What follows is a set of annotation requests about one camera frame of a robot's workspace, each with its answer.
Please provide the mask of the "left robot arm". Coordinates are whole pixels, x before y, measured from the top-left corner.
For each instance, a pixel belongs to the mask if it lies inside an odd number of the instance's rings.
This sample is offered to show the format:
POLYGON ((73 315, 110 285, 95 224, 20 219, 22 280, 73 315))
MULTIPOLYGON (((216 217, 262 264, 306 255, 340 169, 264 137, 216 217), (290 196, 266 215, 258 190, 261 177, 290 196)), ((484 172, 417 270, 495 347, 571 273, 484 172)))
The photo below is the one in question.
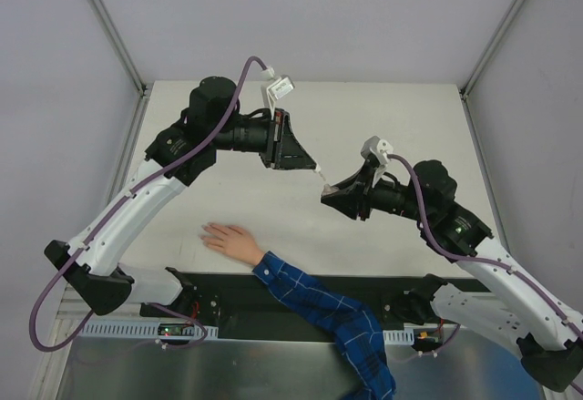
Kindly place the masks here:
POLYGON ((289 77, 271 77, 261 87, 264 108, 242 114, 233 81, 202 79, 179 119, 158 133, 127 185, 88 228, 46 246, 46 257, 92 313, 107 315, 125 303, 160 304, 174 317, 192 313, 196 292, 184 273, 130 267, 122 256, 166 204, 216 163, 220 150, 256 153, 267 169, 316 169, 289 113, 275 106, 293 89, 289 77))

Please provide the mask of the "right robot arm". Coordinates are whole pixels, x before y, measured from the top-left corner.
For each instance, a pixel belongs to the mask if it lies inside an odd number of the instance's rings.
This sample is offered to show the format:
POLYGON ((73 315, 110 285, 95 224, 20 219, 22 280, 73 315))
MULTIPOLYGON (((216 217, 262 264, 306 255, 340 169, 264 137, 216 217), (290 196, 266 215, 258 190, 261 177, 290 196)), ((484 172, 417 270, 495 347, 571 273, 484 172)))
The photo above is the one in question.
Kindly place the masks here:
POLYGON ((497 301, 477 299, 452 282, 426 274, 390 302, 391 315, 417 325, 459 323, 513 354, 540 385, 562 393, 582 372, 582 314, 546 290, 505 249, 492 230, 455 200, 456 181, 441 161, 408 166, 404 185, 375 180, 368 158, 357 173, 322 192, 322 204, 352 220, 380 210, 414 221, 427 246, 484 285, 497 301))

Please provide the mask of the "blue plaid sleeve forearm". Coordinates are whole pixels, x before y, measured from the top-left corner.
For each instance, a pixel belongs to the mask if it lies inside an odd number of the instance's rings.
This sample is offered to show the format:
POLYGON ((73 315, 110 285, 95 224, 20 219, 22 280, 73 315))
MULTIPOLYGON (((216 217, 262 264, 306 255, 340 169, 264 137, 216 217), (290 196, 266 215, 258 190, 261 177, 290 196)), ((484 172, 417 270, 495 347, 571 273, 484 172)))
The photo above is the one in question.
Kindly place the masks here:
POLYGON ((396 382, 387 364, 384 331, 369 306, 330 291, 270 251, 252 273, 279 303, 332 337, 361 382, 346 399, 394 398, 396 382))

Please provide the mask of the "person's hand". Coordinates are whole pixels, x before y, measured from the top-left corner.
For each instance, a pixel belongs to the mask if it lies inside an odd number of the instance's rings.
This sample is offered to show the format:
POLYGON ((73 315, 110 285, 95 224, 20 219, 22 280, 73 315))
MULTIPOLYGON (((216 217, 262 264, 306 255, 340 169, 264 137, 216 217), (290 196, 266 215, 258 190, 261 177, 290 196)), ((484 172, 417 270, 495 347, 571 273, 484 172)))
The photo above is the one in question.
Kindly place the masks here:
POLYGON ((234 261, 255 267, 265 254, 254 237, 241 227, 208 223, 202 229, 204 234, 200 238, 204 246, 234 261))

